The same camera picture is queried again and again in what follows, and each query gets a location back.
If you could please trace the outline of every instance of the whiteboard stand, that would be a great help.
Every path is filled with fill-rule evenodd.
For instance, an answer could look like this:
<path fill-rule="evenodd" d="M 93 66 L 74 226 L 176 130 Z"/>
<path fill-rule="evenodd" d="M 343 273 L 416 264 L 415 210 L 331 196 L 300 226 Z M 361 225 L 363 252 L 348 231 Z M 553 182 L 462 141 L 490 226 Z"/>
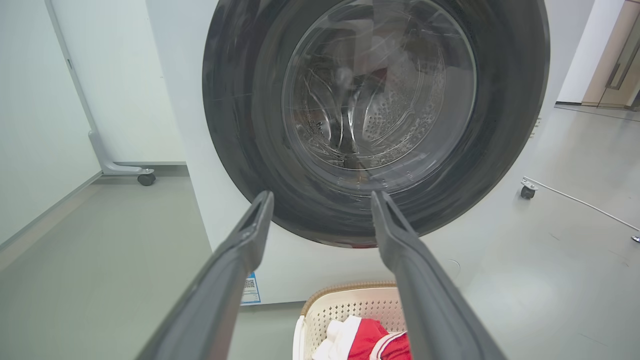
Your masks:
<path fill-rule="evenodd" d="M 82 86 L 80 85 L 80 81 L 78 80 L 76 70 L 74 69 L 74 66 L 71 62 L 71 55 L 69 55 L 69 49 L 67 48 L 67 43 L 65 42 L 65 38 L 62 35 L 62 30 L 60 29 L 60 24 L 58 22 L 56 12 L 53 9 L 53 4 L 51 3 L 51 0 L 45 0 L 45 4 L 47 5 L 47 11 L 49 12 L 49 18 L 51 19 L 53 30 L 56 32 L 56 36 L 58 37 L 58 44 L 60 45 L 60 49 L 62 50 L 62 55 L 65 57 L 67 69 L 69 70 L 71 79 L 74 82 L 74 86 L 76 88 L 78 98 L 80 98 L 80 103 L 82 104 L 86 119 L 89 122 L 89 126 L 91 127 L 91 130 L 89 131 L 89 140 L 91 141 L 93 151 L 95 152 L 95 155 L 98 158 L 98 162 L 100 163 L 102 173 L 104 175 L 137 175 L 138 182 L 140 184 L 144 186 L 153 184 L 156 180 L 154 169 L 117 165 L 109 157 L 109 154 L 104 147 L 104 143 L 102 143 L 100 132 L 98 131 L 98 127 L 95 124 L 93 115 L 91 114 L 91 110 L 89 109 L 89 105 L 86 102 L 86 97 L 84 96 Z"/>

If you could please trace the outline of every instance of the white washing machine body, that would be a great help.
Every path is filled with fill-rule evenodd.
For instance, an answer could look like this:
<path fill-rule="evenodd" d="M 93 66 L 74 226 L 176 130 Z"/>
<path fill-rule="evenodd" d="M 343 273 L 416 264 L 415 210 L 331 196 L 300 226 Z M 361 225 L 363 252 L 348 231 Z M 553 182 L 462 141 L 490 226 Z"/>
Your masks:
<path fill-rule="evenodd" d="M 486 196 L 453 221 L 421 237 L 463 292 L 477 273 L 484 250 L 500 236 L 503 224 L 527 211 L 522 206 L 526 200 L 519 197 L 520 180 L 526 175 L 528 159 L 557 99 L 589 15 L 588 11 L 574 9 L 591 8 L 593 0 L 587 2 L 545 1 L 551 57 L 536 127 L 518 159 Z M 227 237 L 250 205 L 216 152 L 207 126 L 207 115 L 216 114 L 205 115 L 203 105 L 203 56 L 217 5 L 215 0 L 147 1 L 164 80 L 212 249 Z M 383 265 L 376 248 L 329 246 L 272 224 L 255 278 L 259 302 L 254 304 L 270 304 L 307 300 L 326 286 L 392 280 L 393 275 Z"/>

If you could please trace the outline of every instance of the caster wheel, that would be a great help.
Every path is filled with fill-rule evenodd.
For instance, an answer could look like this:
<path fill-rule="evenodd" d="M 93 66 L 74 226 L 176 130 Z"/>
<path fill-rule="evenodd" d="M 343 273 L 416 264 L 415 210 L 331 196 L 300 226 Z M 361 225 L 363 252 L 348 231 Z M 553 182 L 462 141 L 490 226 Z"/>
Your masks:
<path fill-rule="evenodd" d="M 522 190 L 520 190 L 520 197 L 523 199 L 531 199 L 535 194 L 536 194 L 536 190 L 531 190 L 526 186 L 523 186 Z"/>
<path fill-rule="evenodd" d="M 156 176 L 154 174 L 142 174 L 138 176 L 138 182 L 142 184 L 142 186 L 149 186 L 154 183 L 156 180 Z"/>

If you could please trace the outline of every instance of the washing machine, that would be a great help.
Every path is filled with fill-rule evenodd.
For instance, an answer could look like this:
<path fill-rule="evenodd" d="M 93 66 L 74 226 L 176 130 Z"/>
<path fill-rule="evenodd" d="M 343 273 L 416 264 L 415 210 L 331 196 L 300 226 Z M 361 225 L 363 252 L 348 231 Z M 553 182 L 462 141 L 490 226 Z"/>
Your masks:
<path fill-rule="evenodd" d="M 393 279 L 373 190 L 464 293 L 503 223 L 526 211 L 520 180 L 588 16 L 566 14 L 587 5 L 148 0 L 212 249 L 261 191 L 275 196 L 243 303 Z"/>

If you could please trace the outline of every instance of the blue and white label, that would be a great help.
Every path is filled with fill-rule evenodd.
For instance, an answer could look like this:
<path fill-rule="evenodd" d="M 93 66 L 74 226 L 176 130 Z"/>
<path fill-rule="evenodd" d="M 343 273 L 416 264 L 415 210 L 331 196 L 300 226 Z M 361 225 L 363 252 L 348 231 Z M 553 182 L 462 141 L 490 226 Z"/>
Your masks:
<path fill-rule="evenodd" d="M 255 281 L 255 272 L 252 272 L 244 281 L 244 291 L 242 292 L 241 305 L 258 304 L 260 302 L 260 292 L 258 283 Z"/>

